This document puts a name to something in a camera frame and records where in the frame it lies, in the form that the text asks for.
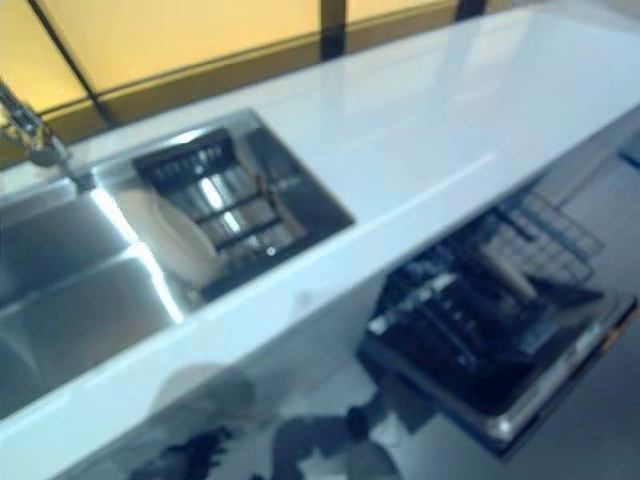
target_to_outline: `dish rack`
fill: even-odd
[[[519,192],[388,276],[361,353],[506,457],[635,304],[582,286],[602,249]]]
[[[133,163],[215,246],[222,266],[206,300],[353,223],[253,112],[184,136]]]

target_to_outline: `dishwasher rack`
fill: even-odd
[[[519,192],[389,274],[361,354],[507,458],[635,305],[582,286],[603,248]]]

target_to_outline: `dishwasher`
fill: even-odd
[[[636,305],[584,286],[602,249],[518,192],[388,276],[361,355],[506,459]]]

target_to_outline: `kitchen counter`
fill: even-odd
[[[253,108],[356,222],[3,421],[0,478],[60,473],[535,178],[640,103],[638,51],[632,23],[571,6],[529,7],[74,146],[78,162],[92,163]],[[4,192],[47,175],[16,167],[3,173]],[[194,365],[208,367],[172,381]]]

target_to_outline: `stainless steel sink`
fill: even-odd
[[[0,206],[0,419],[351,223],[251,112],[87,173],[88,191],[60,179]],[[193,225],[171,230],[178,253],[211,244],[205,284],[140,227],[131,191]]]

